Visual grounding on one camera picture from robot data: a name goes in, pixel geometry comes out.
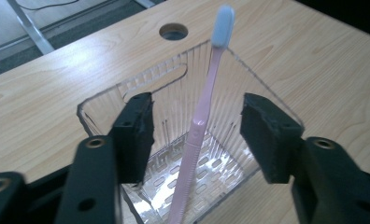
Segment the clear plastic container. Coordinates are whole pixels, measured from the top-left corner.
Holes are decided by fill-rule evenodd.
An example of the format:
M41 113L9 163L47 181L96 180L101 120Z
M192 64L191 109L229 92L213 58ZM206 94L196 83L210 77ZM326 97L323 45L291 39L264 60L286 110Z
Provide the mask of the clear plastic container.
M107 134L126 102L141 92L152 92L155 125L144 185L123 185L138 218L164 223L174 193L182 149L191 118L206 82L211 44L186 50L141 74L96 94L78 106L78 116L89 135ZM259 169L240 135L245 92L267 97L302 121L230 49L222 57L214 87L211 114L199 157L184 223L200 220L214 206Z

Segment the toothbrush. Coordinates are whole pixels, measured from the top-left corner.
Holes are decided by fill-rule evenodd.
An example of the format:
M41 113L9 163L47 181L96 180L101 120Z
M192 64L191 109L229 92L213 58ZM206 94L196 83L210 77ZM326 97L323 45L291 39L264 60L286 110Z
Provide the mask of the toothbrush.
M211 95L221 55L228 48L235 22L235 12L229 6L220 7L211 36L212 54L208 68L207 81L193 114L191 128L185 141L182 162L179 167L176 188L168 216L169 224L180 224L188 202L194 171L205 137L211 106Z

